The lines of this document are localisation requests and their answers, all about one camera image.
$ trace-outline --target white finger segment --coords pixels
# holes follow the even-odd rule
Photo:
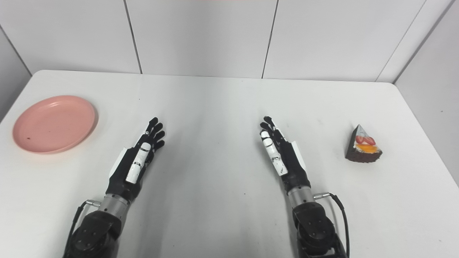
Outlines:
[[[135,156],[134,162],[132,162],[131,168],[129,169],[128,176],[126,177],[126,181],[132,184],[137,183],[137,179],[140,175],[140,170],[142,170],[146,156],[148,152],[150,152],[151,145],[144,142],[140,146],[139,152]]]
[[[282,162],[282,158],[280,157],[280,153],[277,151],[276,147],[273,144],[273,140],[271,138],[267,138],[263,140],[264,147],[266,152],[268,152],[269,157],[271,158],[271,162],[274,165],[274,168],[277,171],[279,176],[285,175],[288,173],[287,168],[285,167],[284,162]]]

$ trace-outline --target silver cylindrical joint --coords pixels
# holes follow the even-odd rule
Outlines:
[[[104,196],[99,211],[109,213],[118,219],[124,217],[127,213],[129,202],[116,194],[107,194]]]
[[[309,186],[297,186],[292,188],[288,193],[288,199],[292,208],[305,203],[305,202],[315,202],[313,193],[311,192],[311,187]]]

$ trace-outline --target robotic arm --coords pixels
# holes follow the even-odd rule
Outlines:
[[[110,177],[102,202],[87,200],[78,207],[64,258],[111,258],[117,239],[123,230],[123,219],[129,205],[139,195],[140,181],[156,150],[164,146],[164,131],[158,118],[153,118],[137,144],[126,150],[115,172]],[[78,229],[73,231],[85,204],[98,207],[86,215]]]
[[[264,117],[260,124],[263,144],[279,176],[293,208],[293,219],[297,229],[300,258],[348,258],[349,237],[344,207],[338,197],[330,193],[313,195],[311,183],[296,142],[288,142],[271,117]],[[347,252],[335,232],[333,223],[325,209],[315,200],[332,197],[345,218]]]

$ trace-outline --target white wall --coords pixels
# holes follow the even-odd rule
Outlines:
[[[0,29],[0,121],[29,79],[30,74]]]
[[[459,1],[439,22],[396,85],[459,184]]]
[[[393,82],[449,1],[280,0],[264,78]]]
[[[0,24],[32,73],[139,73],[122,0],[0,0]]]
[[[265,78],[392,82],[450,0],[279,0]],[[144,73],[260,78],[277,0],[126,0]],[[0,0],[32,73],[139,73],[123,0]]]
[[[143,73],[261,78],[276,0],[128,0]]]

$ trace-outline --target black cable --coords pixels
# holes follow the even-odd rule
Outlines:
[[[67,242],[66,242],[66,244],[65,244],[64,256],[65,256],[65,254],[66,254],[66,252],[67,252],[67,249],[68,249],[68,246],[69,246],[69,244],[70,244],[70,239],[72,238],[73,231],[75,230],[75,225],[77,224],[78,219],[80,218],[81,212],[83,211],[85,205],[86,205],[86,201],[83,202],[83,203],[77,208],[77,212],[75,213],[75,217],[73,218],[72,226],[70,227],[70,232],[68,233]]]
[[[349,227],[347,225],[347,216],[346,216],[346,212],[344,211],[344,205],[341,203],[340,199],[338,198],[338,196],[330,193],[330,196],[331,198],[336,202],[336,204],[338,205],[338,207],[340,208],[341,210],[341,213],[343,214],[343,220],[344,220],[344,229],[346,231],[346,255],[347,255],[347,258],[349,258]]]

